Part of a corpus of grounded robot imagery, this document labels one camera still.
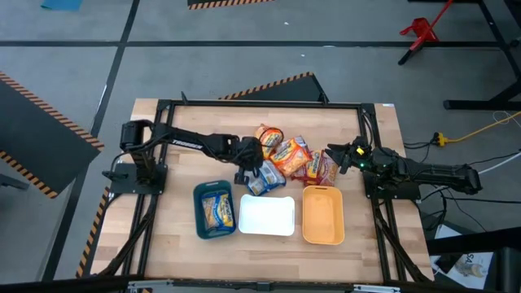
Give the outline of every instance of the orange plastic tray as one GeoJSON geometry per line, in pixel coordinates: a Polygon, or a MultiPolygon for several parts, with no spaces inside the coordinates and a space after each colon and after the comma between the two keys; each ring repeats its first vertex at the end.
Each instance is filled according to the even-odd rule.
{"type": "Polygon", "coordinates": [[[344,240],[344,208],[338,188],[308,186],[302,196],[302,234],[309,243],[338,245],[344,240]]]}

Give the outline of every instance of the snack package in tray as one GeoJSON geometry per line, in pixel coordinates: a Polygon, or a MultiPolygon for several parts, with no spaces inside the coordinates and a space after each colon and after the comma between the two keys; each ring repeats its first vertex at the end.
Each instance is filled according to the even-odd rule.
{"type": "Polygon", "coordinates": [[[253,176],[253,172],[244,172],[244,175],[250,178],[247,184],[247,188],[252,195],[261,196],[279,186],[286,185],[286,178],[269,160],[265,160],[264,163],[262,163],[262,167],[260,167],[259,173],[259,177],[255,178],[255,176],[253,176]]]}
{"type": "Polygon", "coordinates": [[[282,142],[269,158],[284,176],[289,177],[308,163],[311,155],[304,139],[298,136],[282,142]]]}
{"type": "Polygon", "coordinates": [[[293,173],[291,179],[300,180],[305,186],[334,186],[339,166],[324,150],[313,151],[311,156],[312,160],[293,173]]]}
{"type": "Polygon", "coordinates": [[[255,137],[259,138],[260,143],[263,146],[262,155],[264,156],[264,160],[269,158],[271,152],[284,139],[284,135],[280,129],[266,125],[260,125],[255,132],[255,137]]]}
{"type": "Polygon", "coordinates": [[[231,214],[230,195],[225,191],[211,192],[202,196],[206,229],[234,229],[234,218],[231,214]]]}

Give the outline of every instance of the dark blue container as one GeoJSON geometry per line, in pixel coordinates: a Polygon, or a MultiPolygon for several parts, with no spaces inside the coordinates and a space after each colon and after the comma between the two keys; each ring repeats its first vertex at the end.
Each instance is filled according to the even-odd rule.
{"type": "Polygon", "coordinates": [[[220,181],[212,181],[201,183],[197,185],[194,189],[194,208],[195,208],[195,227],[197,229],[197,235],[202,239],[210,239],[215,237],[221,237],[228,234],[232,234],[237,227],[237,222],[235,221],[235,211],[234,211],[234,199],[231,194],[231,184],[228,181],[220,180],[220,181]],[[215,193],[218,191],[225,191],[228,195],[230,195],[230,209],[231,209],[231,217],[234,219],[234,226],[232,230],[224,231],[224,230],[206,230],[206,219],[204,215],[203,208],[203,195],[215,193]]]}

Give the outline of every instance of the white plastic tray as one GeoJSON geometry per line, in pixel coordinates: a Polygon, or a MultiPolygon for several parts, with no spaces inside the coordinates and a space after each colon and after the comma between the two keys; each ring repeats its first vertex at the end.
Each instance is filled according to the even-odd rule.
{"type": "Polygon", "coordinates": [[[295,200],[243,195],[239,231],[245,234],[291,236],[295,232],[295,200]]]}

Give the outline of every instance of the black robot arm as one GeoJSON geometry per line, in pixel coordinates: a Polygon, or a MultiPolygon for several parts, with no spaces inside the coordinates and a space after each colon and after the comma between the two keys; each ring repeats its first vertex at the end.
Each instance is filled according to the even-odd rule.
{"type": "Polygon", "coordinates": [[[399,156],[386,147],[371,150],[362,137],[345,145],[327,145],[326,153],[345,174],[350,167],[373,173],[377,186],[393,190],[402,182],[448,186],[468,195],[481,190],[478,173],[468,165],[423,164],[399,156]]]}
{"type": "MultiPolygon", "coordinates": [[[[244,176],[244,171],[258,174],[263,162],[261,142],[254,137],[240,139],[237,135],[231,134],[204,135],[163,123],[135,120],[123,125],[120,148],[124,153],[129,153],[136,164],[137,184],[149,185],[155,180],[156,162],[150,149],[162,143],[202,151],[215,160],[236,164],[239,166],[234,179],[236,184],[246,184],[248,178],[244,176]],[[145,129],[151,131],[151,138],[146,142],[143,141],[145,129]]],[[[103,174],[111,179],[118,176],[112,171],[103,174]]]]}

